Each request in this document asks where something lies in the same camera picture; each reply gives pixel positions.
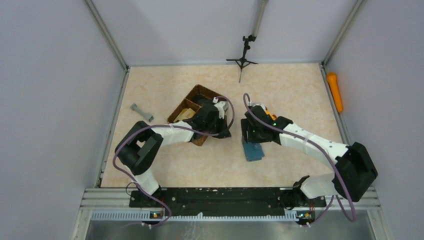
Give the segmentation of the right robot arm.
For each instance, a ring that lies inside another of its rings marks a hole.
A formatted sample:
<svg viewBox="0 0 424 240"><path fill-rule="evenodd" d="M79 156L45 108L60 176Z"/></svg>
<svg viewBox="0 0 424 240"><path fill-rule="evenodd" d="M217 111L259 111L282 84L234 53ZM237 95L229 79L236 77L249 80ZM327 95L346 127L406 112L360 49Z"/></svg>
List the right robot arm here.
<svg viewBox="0 0 424 240"><path fill-rule="evenodd" d="M270 116L260 105L248 107L244 115L246 140L274 142L296 149L331 170L331 173L319 176L304 176L293 185L298 188L293 192L293 200L299 206L307 206L314 198L331 195L358 202L378 177L367 148L359 142L347 145L325 139L286 117Z"/></svg>

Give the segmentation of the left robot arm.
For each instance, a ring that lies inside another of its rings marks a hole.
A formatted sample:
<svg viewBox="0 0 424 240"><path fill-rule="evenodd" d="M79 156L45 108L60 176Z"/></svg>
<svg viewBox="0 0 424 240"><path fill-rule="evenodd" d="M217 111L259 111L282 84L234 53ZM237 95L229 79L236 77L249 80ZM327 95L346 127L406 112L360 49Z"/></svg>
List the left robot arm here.
<svg viewBox="0 0 424 240"><path fill-rule="evenodd" d="M224 139L231 137L226 110L228 101L202 106L189 119L176 123L148 125L138 121L115 148L114 158L143 192L141 200L149 207L160 202L160 185L151 166L161 147L176 143L191 143L202 137Z"/></svg>

